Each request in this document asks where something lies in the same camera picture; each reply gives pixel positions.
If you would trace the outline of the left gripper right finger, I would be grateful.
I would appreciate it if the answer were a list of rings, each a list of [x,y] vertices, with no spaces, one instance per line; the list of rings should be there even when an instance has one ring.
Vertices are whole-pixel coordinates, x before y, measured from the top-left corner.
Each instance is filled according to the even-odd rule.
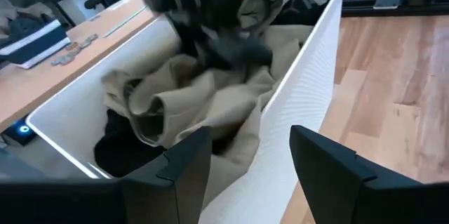
[[[295,171],[316,224],[352,224],[361,186],[376,174],[355,151],[303,126],[290,128]]]

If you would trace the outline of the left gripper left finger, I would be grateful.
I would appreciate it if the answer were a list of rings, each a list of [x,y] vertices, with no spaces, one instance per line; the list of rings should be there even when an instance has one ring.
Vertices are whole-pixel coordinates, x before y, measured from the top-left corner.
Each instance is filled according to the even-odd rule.
[[[210,128],[204,126],[123,177],[126,224],[197,224],[211,150]]]

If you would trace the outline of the olive green garment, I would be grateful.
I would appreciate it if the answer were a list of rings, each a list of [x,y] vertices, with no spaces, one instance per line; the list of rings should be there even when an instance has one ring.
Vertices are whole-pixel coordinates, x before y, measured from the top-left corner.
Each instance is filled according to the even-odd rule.
[[[237,12],[239,30],[259,35],[280,13],[282,5],[283,0],[243,0]]]

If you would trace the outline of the black garment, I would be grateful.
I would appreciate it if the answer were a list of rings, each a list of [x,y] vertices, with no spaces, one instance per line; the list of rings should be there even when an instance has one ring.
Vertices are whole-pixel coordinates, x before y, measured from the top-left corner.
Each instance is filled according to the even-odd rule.
[[[284,3],[271,25],[314,26],[329,1],[318,4],[315,0],[288,0]]]
[[[127,118],[107,110],[104,135],[93,148],[96,164],[113,177],[120,178],[139,169],[166,151],[141,142]]]

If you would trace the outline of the beige garment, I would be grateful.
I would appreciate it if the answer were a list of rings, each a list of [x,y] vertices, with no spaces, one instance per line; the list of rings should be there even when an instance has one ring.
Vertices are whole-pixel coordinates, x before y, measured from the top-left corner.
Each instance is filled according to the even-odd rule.
[[[166,149],[202,126],[211,129],[208,204],[243,176],[259,147],[262,111],[296,59],[312,28],[272,25],[263,34],[270,66],[204,69],[191,55],[157,53],[137,69],[101,78],[107,110],[127,118],[136,137]]]

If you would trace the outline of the pile of clothes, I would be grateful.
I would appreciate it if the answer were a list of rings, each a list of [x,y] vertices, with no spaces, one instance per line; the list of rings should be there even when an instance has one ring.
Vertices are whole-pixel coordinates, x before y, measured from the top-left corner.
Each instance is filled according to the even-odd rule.
[[[0,0],[0,44],[21,39],[54,19],[52,10],[43,3],[21,8]]]

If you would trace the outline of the long grey pen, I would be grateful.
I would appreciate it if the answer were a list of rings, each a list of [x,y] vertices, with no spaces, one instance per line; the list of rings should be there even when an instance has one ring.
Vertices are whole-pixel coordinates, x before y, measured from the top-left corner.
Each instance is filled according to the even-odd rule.
[[[109,31],[107,31],[102,38],[107,38],[108,36],[110,36],[111,34],[113,34],[115,31],[117,31],[118,29],[120,29],[122,26],[124,26],[127,22],[131,21],[134,17],[136,17],[137,15],[139,15],[141,12],[143,12],[143,10],[145,10],[147,8],[147,6],[143,6],[141,7],[139,10],[137,10],[136,12],[134,12],[132,15],[128,16],[126,19],[122,20],[119,24],[117,24],[116,26],[114,26],[113,28],[111,28]]]

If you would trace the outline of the white plastic bin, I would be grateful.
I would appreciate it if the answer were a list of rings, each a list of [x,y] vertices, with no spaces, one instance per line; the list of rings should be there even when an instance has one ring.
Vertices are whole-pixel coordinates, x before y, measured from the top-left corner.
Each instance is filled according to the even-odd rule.
[[[261,141],[248,172],[214,198],[199,224],[281,222],[297,183],[290,128],[319,130],[333,96],[342,0],[316,1],[326,9],[262,112]],[[27,123],[88,177],[104,178],[93,159],[107,120],[101,76],[138,64],[146,52],[172,53],[178,44],[167,18],[156,18],[36,108]]]

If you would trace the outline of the black device with blue light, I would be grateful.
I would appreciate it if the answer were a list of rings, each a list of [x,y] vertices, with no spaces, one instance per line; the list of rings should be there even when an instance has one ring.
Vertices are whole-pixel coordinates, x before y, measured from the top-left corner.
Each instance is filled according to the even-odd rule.
[[[36,133],[27,125],[23,117],[5,129],[1,136],[9,145],[26,146],[36,138]]]

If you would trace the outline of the dark blue book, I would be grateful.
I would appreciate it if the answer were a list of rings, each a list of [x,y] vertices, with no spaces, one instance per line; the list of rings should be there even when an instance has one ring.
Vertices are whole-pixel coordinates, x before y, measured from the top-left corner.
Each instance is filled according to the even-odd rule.
[[[0,46],[0,59],[28,70],[71,42],[56,19]]]

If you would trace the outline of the wooden desk with grey legs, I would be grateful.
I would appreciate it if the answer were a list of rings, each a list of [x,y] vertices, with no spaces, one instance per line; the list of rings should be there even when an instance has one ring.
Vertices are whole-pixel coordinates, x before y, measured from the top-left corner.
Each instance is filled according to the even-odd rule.
[[[30,70],[13,65],[1,69],[0,133],[151,23],[155,15],[149,10],[143,10],[113,34],[102,38],[107,31],[143,6],[143,0],[120,0],[98,13],[92,20],[69,30],[67,36],[78,43],[93,34],[97,34],[98,38],[67,65],[51,65],[53,60],[66,54],[61,50]]]

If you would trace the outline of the black aluminium table frame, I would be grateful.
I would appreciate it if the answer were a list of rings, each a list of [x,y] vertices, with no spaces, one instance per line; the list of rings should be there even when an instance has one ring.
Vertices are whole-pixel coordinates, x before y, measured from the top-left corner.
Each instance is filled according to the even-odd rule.
[[[343,0],[342,17],[401,17],[449,15],[449,0],[428,0],[421,6],[409,6],[406,1],[398,8],[374,9],[376,0]]]

